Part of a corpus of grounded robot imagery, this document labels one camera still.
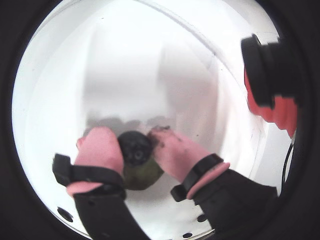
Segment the pink padded gripper finger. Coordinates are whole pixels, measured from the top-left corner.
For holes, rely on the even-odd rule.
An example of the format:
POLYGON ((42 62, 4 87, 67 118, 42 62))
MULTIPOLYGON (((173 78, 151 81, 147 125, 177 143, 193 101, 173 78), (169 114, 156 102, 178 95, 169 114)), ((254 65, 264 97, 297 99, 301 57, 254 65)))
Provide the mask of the pink padded gripper finger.
POLYGON ((125 200, 124 160, 116 135, 94 127, 78 139, 74 164, 55 154, 52 172, 73 198, 79 218, 93 240, 146 240, 125 200))
POLYGON ((169 128, 149 133, 156 162, 179 185, 175 200, 192 200, 214 230, 214 240, 249 240, 277 201, 276 187, 259 184, 232 170, 215 153, 169 128))

